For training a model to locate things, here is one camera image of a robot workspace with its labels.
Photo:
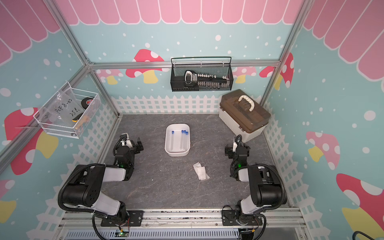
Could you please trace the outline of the test tube blue cap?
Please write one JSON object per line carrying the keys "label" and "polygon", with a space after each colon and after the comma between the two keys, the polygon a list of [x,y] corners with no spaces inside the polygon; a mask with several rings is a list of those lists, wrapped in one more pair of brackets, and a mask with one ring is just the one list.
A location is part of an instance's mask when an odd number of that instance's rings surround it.
{"label": "test tube blue cap", "polygon": [[175,131],[172,131],[172,135],[171,135],[171,151],[173,151],[175,149],[174,145],[175,145]]}
{"label": "test tube blue cap", "polygon": [[186,130],[182,130],[182,136],[181,136],[181,145],[180,145],[180,147],[181,147],[181,150],[185,150],[185,147],[184,147],[184,138],[185,138],[185,133],[186,133]]}
{"label": "test tube blue cap", "polygon": [[188,131],[185,131],[184,147],[185,147],[185,150],[188,150],[190,147],[190,135]]}

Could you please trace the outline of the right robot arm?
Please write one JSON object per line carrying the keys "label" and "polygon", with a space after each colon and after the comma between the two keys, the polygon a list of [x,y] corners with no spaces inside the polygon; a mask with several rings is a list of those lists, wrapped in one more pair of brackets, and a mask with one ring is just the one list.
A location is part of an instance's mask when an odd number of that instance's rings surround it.
{"label": "right robot arm", "polygon": [[250,147],[243,143],[241,135],[235,136],[233,144],[225,147],[225,155],[232,160],[230,177],[248,183],[250,195],[239,200],[234,208],[224,206],[222,223],[224,226],[259,226],[259,214],[287,203],[283,179],[275,166],[248,164]]}

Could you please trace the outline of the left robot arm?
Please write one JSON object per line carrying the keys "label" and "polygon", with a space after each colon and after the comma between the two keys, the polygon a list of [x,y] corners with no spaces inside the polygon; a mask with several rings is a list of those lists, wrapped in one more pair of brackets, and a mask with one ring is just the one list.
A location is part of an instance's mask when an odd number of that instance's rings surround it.
{"label": "left robot arm", "polygon": [[66,212],[91,213],[122,226],[130,217],[126,205],[102,193],[102,185],[127,182],[135,169],[135,156],[144,150],[140,139],[134,142],[121,134],[113,148],[114,163],[77,165],[58,193],[58,205]]}

